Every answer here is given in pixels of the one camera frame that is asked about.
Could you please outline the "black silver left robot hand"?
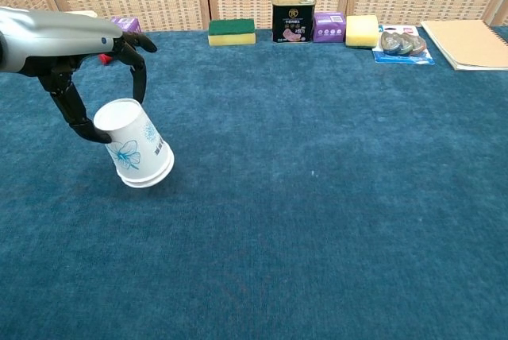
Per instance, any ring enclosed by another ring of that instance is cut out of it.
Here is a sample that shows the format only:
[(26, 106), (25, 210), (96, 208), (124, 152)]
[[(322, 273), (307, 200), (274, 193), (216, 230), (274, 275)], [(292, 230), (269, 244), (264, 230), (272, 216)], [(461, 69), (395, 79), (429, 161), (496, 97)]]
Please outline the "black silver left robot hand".
[(143, 33), (124, 32), (111, 21), (50, 10), (1, 8), (1, 70), (39, 79), (68, 125), (83, 139), (109, 144), (97, 128), (72, 82), (89, 56), (106, 54), (131, 67), (133, 97), (143, 102), (147, 70), (141, 47), (156, 52)]

